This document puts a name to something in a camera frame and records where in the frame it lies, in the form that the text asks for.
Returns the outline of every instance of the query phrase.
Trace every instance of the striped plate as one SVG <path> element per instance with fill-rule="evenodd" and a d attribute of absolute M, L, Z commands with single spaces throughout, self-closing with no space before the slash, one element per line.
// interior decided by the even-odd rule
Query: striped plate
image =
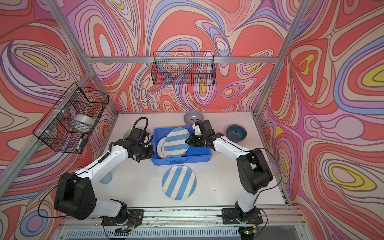
<path fill-rule="evenodd" d="M 189 132 L 183 127 L 177 127 L 173 129 L 166 138 L 164 143 L 164 150 L 168 157 L 181 157 L 183 156 L 189 145 L 185 143 L 185 140 L 189 138 Z"/>
<path fill-rule="evenodd" d="M 196 175 L 187 166 L 173 166 L 164 174 L 161 185 L 170 199 L 186 199 L 196 188 Z"/>

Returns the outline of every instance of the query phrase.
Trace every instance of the patterned wall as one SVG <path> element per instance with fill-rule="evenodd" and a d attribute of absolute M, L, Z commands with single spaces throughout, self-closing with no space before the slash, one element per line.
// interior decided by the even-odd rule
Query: patterned wall
<path fill-rule="evenodd" d="M 43 0 L 0 1 L 0 170 L 30 139 L 41 118 L 84 74 Z M 59 176 L 88 165 L 100 150 L 112 121 L 103 113 L 82 154 L 55 153 L 42 145 L 0 198 L 0 240 L 48 239 L 59 219 L 42 219 L 37 206 Z M 55 191 L 41 212 L 53 209 Z"/>
<path fill-rule="evenodd" d="M 205 50 L 216 56 L 276 56 L 296 5 L 269 0 L 85 0 L 61 6 L 90 56 Z M 153 86 L 150 64 L 97 64 L 94 69 L 118 111 L 249 111 L 271 65 L 219 64 L 214 87 Z"/>
<path fill-rule="evenodd" d="M 272 64 L 228 64 L 215 86 L 154 86 L 151 64 L 94 64 L 119 112 L 251 111 Z"/>
<path fill-rule="evenodd" d="M 383 1 L 314 1 L 258 111 L 315 239 L 384 239 L 383 33 Z"/>

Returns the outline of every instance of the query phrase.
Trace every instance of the dark teal bowl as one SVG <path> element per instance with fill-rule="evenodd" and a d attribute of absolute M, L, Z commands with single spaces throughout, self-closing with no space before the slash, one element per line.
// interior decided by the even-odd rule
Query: dark teal bowl
<path fill-rule="evenodd" d="M 227 127 L 227 138 L 233 142 L 241 142 L 247 136 L 247 131 L 240 125 L 232 124 Z"/>

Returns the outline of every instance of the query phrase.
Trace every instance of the blue tray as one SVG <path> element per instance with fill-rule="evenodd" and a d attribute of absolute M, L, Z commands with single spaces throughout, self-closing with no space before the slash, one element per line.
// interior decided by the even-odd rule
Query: blue tray
<path fill-rule="evenodd" d="M 183 128 L 187 129 L 189 133 L 195 132 L 192 126 L 185 126 Z M 209 147 L 201 148 L 189 146 L 187 152 L 182 157 L 159 157 L 159 155 L 157 154 L 157 144 L 163 137 L 166 137 L 168 133 L 170 133 L 173 129 L 175 129 L 175 127 L 156 128 L 153 131 L 152 145 L 153 150 L 155 151 L 155 156 L 151 158 L 153 164 L 160 166 L 195 162 L 209 162 L 212 156 L 212 152 Z"/>

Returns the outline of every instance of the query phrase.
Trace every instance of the wire basket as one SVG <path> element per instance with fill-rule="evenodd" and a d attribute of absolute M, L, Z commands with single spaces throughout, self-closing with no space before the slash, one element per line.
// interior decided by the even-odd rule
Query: wire basket
<path fill-rule="evenodd" d="M 212 51 L 157 51 L 153 56 L 153 85 L 215 85 Z"/>
<path fill-rule="evenodd" d="M 33 134 L 55 152 L 82 153 L 108 102 L 106 93 L 77 87 L 48 127 L 42 131 L 35 129 Z M 78 121 L 77 117 L 83 115 L 88 122 Z"/>

